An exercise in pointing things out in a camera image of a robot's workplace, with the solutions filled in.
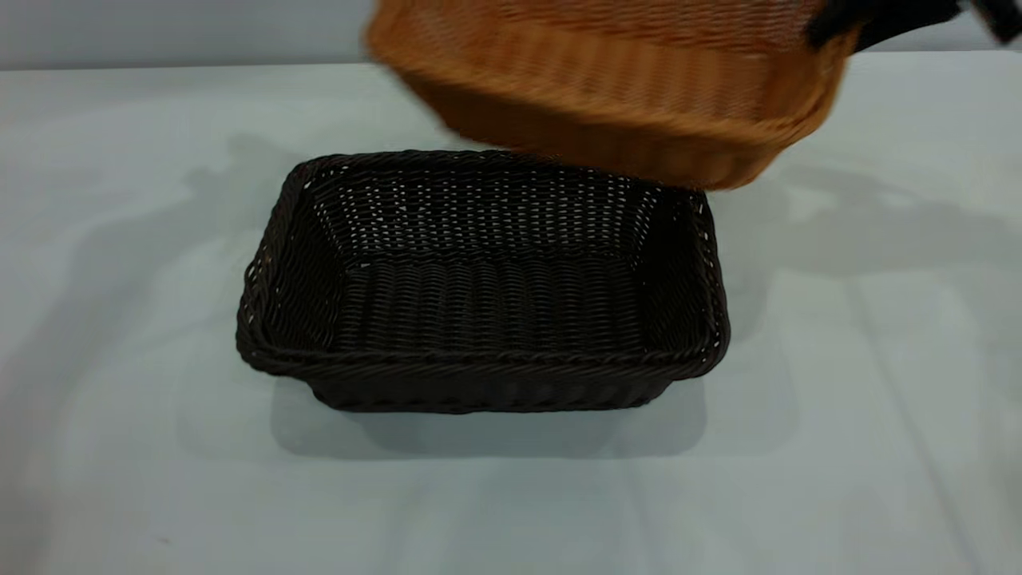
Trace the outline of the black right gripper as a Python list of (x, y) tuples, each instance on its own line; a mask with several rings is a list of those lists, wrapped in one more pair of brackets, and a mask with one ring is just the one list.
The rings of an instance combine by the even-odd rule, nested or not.
[[(969, 1), (990, 35), (1001, 45), (1021, 34), (1021, 10), (1017, 1)], [(806, 39), (815, 49), (829, 40), (858, 29), (856, 51), (928, 26), (945, 23), (963, 12), (957, 1), (828, 1), (806, 27)]]

